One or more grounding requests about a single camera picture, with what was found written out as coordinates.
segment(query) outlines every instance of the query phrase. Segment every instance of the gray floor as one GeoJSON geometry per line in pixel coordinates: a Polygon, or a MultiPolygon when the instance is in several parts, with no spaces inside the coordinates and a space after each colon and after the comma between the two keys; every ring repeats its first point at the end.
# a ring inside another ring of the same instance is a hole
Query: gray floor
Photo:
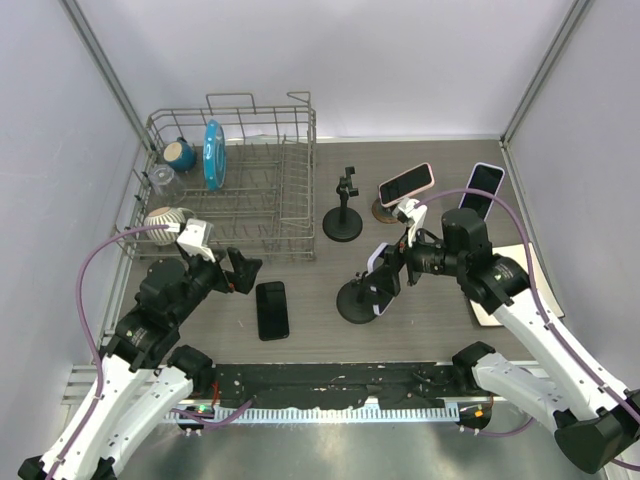
{"type": "MultiPolygon", "coordinates": [[[[496,405],[494,431],[524,422],[496,405]]],[[[552,435],[534,424],[507,439],[462,434],[449,424],[232,426],[186,438],[159,427],[121,480],[266,479],[604,479],[576,469],[552,435]]]]}
{"type": "MultiPolygon", "coordinates": [[[[267,263],[258,281],[282,280],[287,289],[291,335],[258,339],[255,297],[212,293],[181,329],[182,343],[192,345],[219,363],[447,361],[477,340],[496,347],[513,360],[529,353],[504,328],[480,328],[452,278],[423,276],[418,286],[405,287],[387,314],[367,325],[344,321],[335,308],[340,287],[364,270],[371,252],[401,235],[400,225],[384,225],[371,215],[377,185],[418,163],[431,163],[436,185],[431,192],[464,187],[476,162],[504,165],[497,141],[434,141],[320,144],[316,162],[315,262],[267,263]],[[349,205],[362,215],[364,231],[354,242],[338,244],[322,232],[322,216],[338,205],[335,187],[344,167],[355,166],[354,186],[360,196],[349,205]]],[[[517,208],[510,181],[500,196],[517,208]]],[[[430,205],[427,228],[440,233],[440,216],[454,208],[459,196],[430,205]]],[[[495,207],[488,219],[495,246],[520,243],[507,215],[495,207]]],[[[144,278],[146,263],[131,271],[123,309],[144,278]]]]}

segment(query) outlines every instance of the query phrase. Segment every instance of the phone screen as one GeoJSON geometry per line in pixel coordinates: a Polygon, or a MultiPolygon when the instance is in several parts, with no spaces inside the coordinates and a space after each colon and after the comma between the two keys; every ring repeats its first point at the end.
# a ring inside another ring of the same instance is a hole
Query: phone screen
{"type": "Polygon", "coordinates": [[[433,182],[429,165],[422,164],[380,185],[380,202],[383,206],[409,195],[433,182]]]}
{"type": "MultiPolygon", "coordinates": [[[[468,188],[475,188],[495,195],[498,193],[498,188],[500,188],[502,177],[504,177],[502,169],[478,165],[473,170],[468,188]]],[[[478,216],[484,220],[489,214],[492,202],[489,198],[465,193],[462,203],[460,203],[460,208],[471,208],[478,212],[478,216]]]]}
{"type": "Polygon", "coordinates": [[[258,305],[258,336],[260,340],[279,340],[289,336],[289,315],[284,283],[268,282],[256,285],[258,305]]]}

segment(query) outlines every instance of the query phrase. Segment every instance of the rack wire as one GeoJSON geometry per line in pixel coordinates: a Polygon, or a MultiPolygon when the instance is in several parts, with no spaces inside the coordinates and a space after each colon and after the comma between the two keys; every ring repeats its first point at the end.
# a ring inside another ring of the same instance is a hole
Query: rack wire
{"type": "MultiPolygon", "coordinates": [[[[143,224],[148,212],[171,206],[189,209],[213,224],[209,246],[235,246],[243,254],[311,260],[314,243],[314,157],[316,114],[309,92],[289,92],[289,105],[256,105],[253,94],[209,94],[206,107],[170,108],[152,113],[147,130],[157,153],[142,171],[134,169],[141,188],[130,227],[143,224]],[[203,175],[202,142],[215,118],[227,139],[227,175],[222,189],[211,192],[203,175]],[[147,172],[162,163],[161,153],[177,137],[196,149],[196,167],[179,175],[181,192],[156,195],[147,172]]],[[[123,248],[135,258],[177,255],[175,247],[158,247],[144,235],[123,248]]]]}

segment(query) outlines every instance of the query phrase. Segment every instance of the blue plate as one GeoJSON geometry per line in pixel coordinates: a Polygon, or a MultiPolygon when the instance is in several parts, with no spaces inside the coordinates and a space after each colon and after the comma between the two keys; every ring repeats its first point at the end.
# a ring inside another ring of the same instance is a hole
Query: blue plate
{"type": "Polygon", "coordinates": [[[224,150],[224,131],[215,120],[209,120],[204,132],[202,163],[207,188],[218,190],[224,184],[227,174],[227,154],[224,150]]]}

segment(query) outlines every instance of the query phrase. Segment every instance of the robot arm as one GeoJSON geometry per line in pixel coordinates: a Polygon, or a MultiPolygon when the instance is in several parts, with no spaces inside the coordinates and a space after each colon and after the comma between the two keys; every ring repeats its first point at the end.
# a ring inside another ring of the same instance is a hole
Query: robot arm
{"type": "Polygon", "coordinates": [[[396,216],[407,231],[387,246],[385,262],[363,275],[370,303],[386,302],[400,293],[399,271],[407,267],[409,285],[422,274],[456,277],[465,295],[493,314],[525,345],[550,377],[539,379],[513,365],[492,347],[478,342],[453,357],[460,377],[472,390],[503,396],[547,427],[563,453],[580,469],[595,473],[640,437],[640,426],[614,398],[640,411],[640,392],[631,392],[606,371],[542,303],[540,314],[529,277],[514,260],[493,254],[487,228],[475,211],[454,209],[442,216],[443,239],[413,228],[425,211],[404,199],[396,216]],[[603,384],[588,375],[567,345],[603,384]]]}
{"type": "Polygon", "coordinates": [[[98,380],[51,449],[23,463],[20,478],[115,479],[172,407],[194,389],[206,391],[214,382],[212,360],[189,346],[175,349],[167,367],[157,372],[180,339],[180,325],[207,295],[212,290],[249,293],[262,266],[261,260],[245,259],[238,250],[229,248],[233,271],[223,270],[221,255],[214,255],[207,247],[210,228],[206,222],[190,219],[178,237],[187,270],[176,258],[158,260],[149,267],[136,295],[137,305],[118,322],[114,336],[101,351],[103,392],[71,450],[64,461],[59,458],[91,408],[98,380]],[[134,402],[153,375],[157,376],[153,386],[134,402]]]}

